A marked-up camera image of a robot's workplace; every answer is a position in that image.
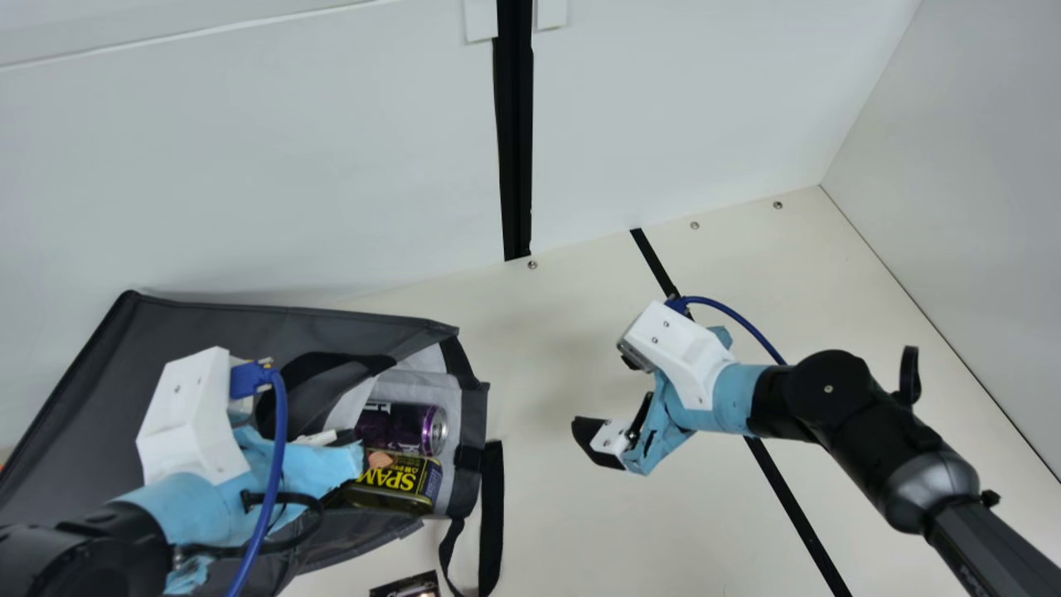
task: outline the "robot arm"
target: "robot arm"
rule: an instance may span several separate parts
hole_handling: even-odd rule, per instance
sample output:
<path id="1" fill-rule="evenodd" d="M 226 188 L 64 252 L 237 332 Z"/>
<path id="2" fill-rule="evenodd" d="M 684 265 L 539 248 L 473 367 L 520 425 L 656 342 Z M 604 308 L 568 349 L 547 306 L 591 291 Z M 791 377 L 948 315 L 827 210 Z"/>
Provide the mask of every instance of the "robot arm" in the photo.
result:
<path id="1" fill-rule="evenodd" d="M 307 508 L 317 513 L 308 530 L 262 554 L 312 534 L 319 498 L 361 474 L 364 453 L 360 443 L 277 451 L 243 424 L 247 399 L 267 389 L 269 363 L 214 348 L 168 364 L 137 437 L 144 486 L 55 528 L 0 527 L 3 595 L 185 595 L 207 580 L 213 559 L 246 558 L 263 517 L 269 534 Z M 283 479 L 275 503 L 289 506 L 263 516 L 274 470 Z"/>
<path id="2" fill-rule="evenodd" d="M 989 508 L 973 467 L 912 412 L 917 350 L 885 392 L 862 359 L 825 351 L 794 367 L 747 366 L 729 335 L 653 303 L 619 343 L 656 390 L 633 421 L 576 418 L 595 463 L 648 475 L 697 431 L 816 443 L 897 530 L 923 534 L 971 595 L 1061 596 L 1061 569 Z"/>

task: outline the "white wall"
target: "white wall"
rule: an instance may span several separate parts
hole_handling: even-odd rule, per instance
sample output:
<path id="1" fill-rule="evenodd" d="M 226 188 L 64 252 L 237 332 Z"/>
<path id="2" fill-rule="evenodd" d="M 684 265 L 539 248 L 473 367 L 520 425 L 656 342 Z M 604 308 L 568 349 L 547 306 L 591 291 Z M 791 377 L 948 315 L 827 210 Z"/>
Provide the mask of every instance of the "white wall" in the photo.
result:
<path id="1" fill-rule="evenodd" d="M 369 1 L 0 0 L 0 65 Z"/>
<path id="2" fill-rule="evenodd" d="M 572 0 L 537 33 L 542 250 L 821 181 L 919 0 Z"/>
<path id="3" fill-rule="evenodd" d="M 499 261 L 490 43 L 401 0 L 0 71 L 0 446 L 119 292 L 319 304 Z"/>
<path id="4" fill-rule="evenodd" d="M 924 0 L 823 182 L 1056 474 L 1059 23 L 1053 0 Z"/>

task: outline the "bag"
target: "bag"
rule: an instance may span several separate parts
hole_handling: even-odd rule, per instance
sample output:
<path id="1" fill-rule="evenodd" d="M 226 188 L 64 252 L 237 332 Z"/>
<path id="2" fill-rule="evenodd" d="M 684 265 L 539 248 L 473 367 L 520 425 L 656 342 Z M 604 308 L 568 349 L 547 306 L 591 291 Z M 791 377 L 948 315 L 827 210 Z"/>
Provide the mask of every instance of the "bag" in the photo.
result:
<path id="1" fill-rule="evenodd" d="M 54 525 L 141 487 L 136 436 L 162 367 L 223 347 L 234 356 L 269 356 L 281 366 L 289 382 L 289 439 L 324 429 L 329 417 L 348 416 L 353 404 L 348 397 L 366 382 L 415 392 L 411 402 L 445 405 L 452 439 L 440 460 L 449 482 L 443 481 L 435 515 L 453 523 L 439 559 L 447 573 L 482 485 L 480 595 L 485 597 L 500 575 L 502 452 L 500 443 L 485 442 L 488 385 L 475 380 L 456 335 L 454 328 L 422 319 L 178 303 L 125 292 L 0 470 L 0 525 Z M 271 417 L 268 400 L 263 397 L 257 417 L 271 434 L 272 425 L 262 424 Z M 302 521 L 281 532 L 297 534 Z M 400 512 L 329 510 L 306 544 L 259 557 L 243 595 L 276 595 L 300 573 L 354 558 L 421 527 L 419 519 Z M 194 595 L 223 595 L 238 565 L 238 560 L 211 564 L 210 580 Z"/>

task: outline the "white bracket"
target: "white bracket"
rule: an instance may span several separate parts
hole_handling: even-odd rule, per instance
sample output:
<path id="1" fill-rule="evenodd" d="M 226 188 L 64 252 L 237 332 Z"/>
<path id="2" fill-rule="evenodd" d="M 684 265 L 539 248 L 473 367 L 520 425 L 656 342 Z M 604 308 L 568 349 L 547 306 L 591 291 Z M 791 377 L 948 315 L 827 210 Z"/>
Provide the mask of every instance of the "white bracket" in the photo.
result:
<path id="1" fill-rule="evenodd" d="M 464 10 L 469 43 L 498 36 L 498 0 L 464 0 Z"/>
<path id="2" fill-rule="evenodd" d="M 718 374 L 736 358 L 717 336 L 659 301 L 648 305 L 620 339 L 633 361 L 658 369 L 689 410 L 711 410 Z"/>
<path id="3" fill-rule="evenodd" d="M 250 471 L 228 420 L 233 363 L 215 347 L 166 364 L 136 437 L 144 485 L 193 473 L 218 486 Z"/>
<path id="4" fill-rule="evenodd" d="M 568 0 L 538 0 L 537 29 L 556 29 L 568 24 Z"/>

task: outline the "can lid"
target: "can lid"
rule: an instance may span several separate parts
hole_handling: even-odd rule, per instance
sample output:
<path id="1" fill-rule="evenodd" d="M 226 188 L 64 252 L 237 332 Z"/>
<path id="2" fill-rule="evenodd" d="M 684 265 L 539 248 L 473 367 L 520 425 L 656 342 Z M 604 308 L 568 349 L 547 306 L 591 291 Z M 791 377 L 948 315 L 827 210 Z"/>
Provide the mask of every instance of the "can lid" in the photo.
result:
<path id="1" fill-rule="evenodd" d="M 449 432 L 446 411 L 440 408 L 435 410 L 434 417 L 431 418 L 431 437 L 428 441 L 431 454 L 428 456 L 437 456 L 442 452 L 442 446 L 446 445 L 446 438 L 449 436 Z"/>

